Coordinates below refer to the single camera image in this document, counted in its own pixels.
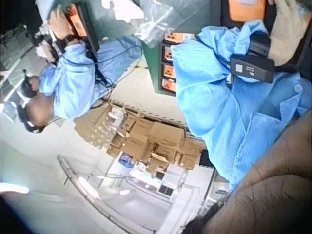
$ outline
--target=orange device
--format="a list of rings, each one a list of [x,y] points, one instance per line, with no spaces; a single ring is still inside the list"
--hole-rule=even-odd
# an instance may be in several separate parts
[[[164,59],[167,61],[172,61],[172,53],[170,47],[165,47],[165,56]]]
[[[180,44],[184,40],[192,39],[194,37],[195,37],[195,35],[192,33],[166,33],[165,40]]]
[[[229,0],[230,18],[237,22],[264,20],[266,0]]]
[[[166,79],[162,79],[161,86],[164,89],[166,89],[166,90],[169,90],[169,91],[172,91],[172,92],[176,92],[176,83],[174,83],[172,81],[169,81],[169,80],[166,80]]]
[[[164,65],[164,76],[169,78],[176,78],[175,70],[173,66]]]
[[[74,4],[70,4],[67,8],[67,12],[69,14],[70,21],[72,22],[76,32],[80,37],[86,37],[87,32],[84,29],[83,23],[79,17],[78,10]]]

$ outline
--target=white glove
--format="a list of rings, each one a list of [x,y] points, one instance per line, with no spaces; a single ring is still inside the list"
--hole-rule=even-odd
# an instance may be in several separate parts
[[[295,54],[311,17],[299,14],[295,0],[275,0],[275,3],[277,16],[270,35],[271,47],[268,58],[275,61],[275,66],[280,66]]]

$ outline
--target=hair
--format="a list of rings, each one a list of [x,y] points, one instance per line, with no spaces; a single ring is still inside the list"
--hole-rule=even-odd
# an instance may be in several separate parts
[[[29,83],[29,80],[31,79],[31,77],[28,77],[28,76],[25,76],[25,80],[22,82],[21,86],[20,86],[20,89],[21,89],[21,92],[22,94],[25,96],[25,97],[28,97],[28,98],[32,98],[34,97],[35,95],[37,95],[37,92],[32,90],[32,86],[31,84]]]
[[[29,118],[27,117],[26,107],[27,105],[25,106],[25,108],[22,108],[22,106],[20,105],[16,107],[20,121],[24,124],[27,131],[31,133],[41,133],[44,130],[45,126],[34,126],[34,127],[30,126],[28,123],[30,121]]]

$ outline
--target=hand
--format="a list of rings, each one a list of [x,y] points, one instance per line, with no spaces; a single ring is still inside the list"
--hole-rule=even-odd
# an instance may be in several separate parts
[[[275,61],[275,66],[280,66],[295,54],[306,32],[308,21],[299,14],[295,0],[269,0],[269,4],[274,3],[277,16],[270,35],[271,47],[268,57]]]
[[[44,51],[44,53],[45,53],[45,56],[46,56],[48,62],[49,62],[49,63],[55,62],[55,58],[54,58],[54,56],[52,55],[50,46],[44,44],[44,45],[42,45],[42,49],[43,49],[43,51]]]
[[[57,9],[51,12],[49,25],[53,33],[61,40],[69,34],[74,34],[67,18],[64,15],[64,12],[61,9],[61,5],[58,5]]]

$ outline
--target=light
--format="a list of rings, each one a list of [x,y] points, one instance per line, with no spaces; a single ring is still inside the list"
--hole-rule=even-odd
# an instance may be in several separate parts
[[[0,114],[2,113],[3,110],[4,110],[4,104],[0,104]]]
[[[98,178],[98,179],[106,179],[106,177],[103,176],[103,175],[97,175],[97,178]]]
[[[126,190],[122,190],[122,191],[120,191],[120,195],[122,195],[122,196],[126,196],[127,194],[129,194],[129,192],[130,192],[130,190],[129,189],[126,189]]]
[[[98,192],[83,177],[79,177],[78,182],[92,197],[99,198]]]
[[[11,105],[14,106],[14,108],[16,108],[16,104],[14,102],[11,102]]]
[[[0,183],[0,193],[3,192],[16,192],[21,194],[27,194],[29,192],[29,189],[16,184]]]
[[[3,100],[3,102],[6,102],[11,96],[12,94],[14,93],[15,89],[11,89],[11,91],[8,93],[8,95],[5,97],[5,99]]]

